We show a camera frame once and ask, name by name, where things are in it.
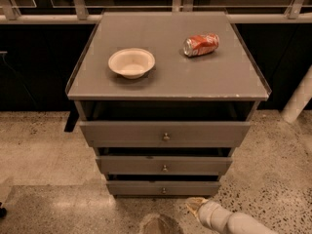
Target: red can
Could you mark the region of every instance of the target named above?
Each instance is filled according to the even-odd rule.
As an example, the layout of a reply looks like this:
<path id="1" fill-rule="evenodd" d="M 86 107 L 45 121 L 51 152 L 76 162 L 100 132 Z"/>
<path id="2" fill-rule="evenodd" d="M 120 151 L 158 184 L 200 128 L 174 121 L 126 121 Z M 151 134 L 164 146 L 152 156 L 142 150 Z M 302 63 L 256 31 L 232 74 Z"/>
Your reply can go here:
<path id="1" fill-rule="evenodd" d="M 188 57 L 201 56 L 214 51 L 218 43 L 218 36 L 214 33 L 194 35 L 184 41 L 184 53 Z"/>

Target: floor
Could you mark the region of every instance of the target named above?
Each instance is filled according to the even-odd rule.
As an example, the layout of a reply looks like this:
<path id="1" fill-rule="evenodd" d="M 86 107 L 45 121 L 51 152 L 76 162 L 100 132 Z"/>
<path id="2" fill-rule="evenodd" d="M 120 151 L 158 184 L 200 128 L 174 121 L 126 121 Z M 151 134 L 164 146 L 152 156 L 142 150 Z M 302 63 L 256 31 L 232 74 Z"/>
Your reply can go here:
<path id="1" fill-rule="evenodd" d="M 0 112 L 0 233 L 141 233 L 153 216 L 174 234 L 215 233 L 186 198 L 114 198 L 67 112 Z M 312 111 L 286 123 L 257 111 L 213 200 L 279 233 L 312 233 Z"/>

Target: white cylinder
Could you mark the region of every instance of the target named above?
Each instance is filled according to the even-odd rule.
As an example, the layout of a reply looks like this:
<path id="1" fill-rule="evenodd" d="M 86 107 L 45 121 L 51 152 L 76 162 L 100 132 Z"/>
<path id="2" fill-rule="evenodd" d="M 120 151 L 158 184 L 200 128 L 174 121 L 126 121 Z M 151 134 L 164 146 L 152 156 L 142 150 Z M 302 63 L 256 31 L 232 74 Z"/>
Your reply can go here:
<path id="1" fill-rule="evenodd" d="M 199 221 L 220 234 L 277 234 L 252 216 L 232 213 L 220 204 L 208 201 L 198 210 Z"/>
<path id="2" fill-rule="evenodd" d="M 312 66 L 310 66 L 299 86 L 293 92 L 291 99 L 283 109 L 281 113 L 283 119 L 289 123 L 294 122 L 311 98 Z"/>

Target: gray tabletop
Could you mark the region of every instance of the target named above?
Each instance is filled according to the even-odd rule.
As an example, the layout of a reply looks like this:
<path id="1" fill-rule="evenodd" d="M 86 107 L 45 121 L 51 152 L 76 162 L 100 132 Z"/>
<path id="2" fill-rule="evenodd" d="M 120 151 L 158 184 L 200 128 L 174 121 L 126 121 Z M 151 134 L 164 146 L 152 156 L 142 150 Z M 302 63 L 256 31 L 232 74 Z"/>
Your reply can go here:
<path id="1" fill-rule="evenodd" d="M 213 32 L 218 49 L 183 54 L 185 38 Z M 129 80 L 113 73 L 109 58 L 126 48 L 151 52 L 156 64 Z M 268 91 L 222 12 L 105 13 L 68 97 L 83 99 L 266 100 Z"/>

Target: white bowl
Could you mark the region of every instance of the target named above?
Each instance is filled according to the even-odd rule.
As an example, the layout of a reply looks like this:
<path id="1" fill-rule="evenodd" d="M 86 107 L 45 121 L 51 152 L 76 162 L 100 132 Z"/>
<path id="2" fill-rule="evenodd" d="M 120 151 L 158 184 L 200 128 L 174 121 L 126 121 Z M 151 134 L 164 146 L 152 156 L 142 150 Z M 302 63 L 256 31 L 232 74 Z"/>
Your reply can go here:
<path id="1" fill-rule="evenodd" d="M 108 60 L 109 68 L 128 79 L 136 79 L 150 70 L 155 64 L 151 53 L 143 49 L 125 49 L 116 52 Z"/>

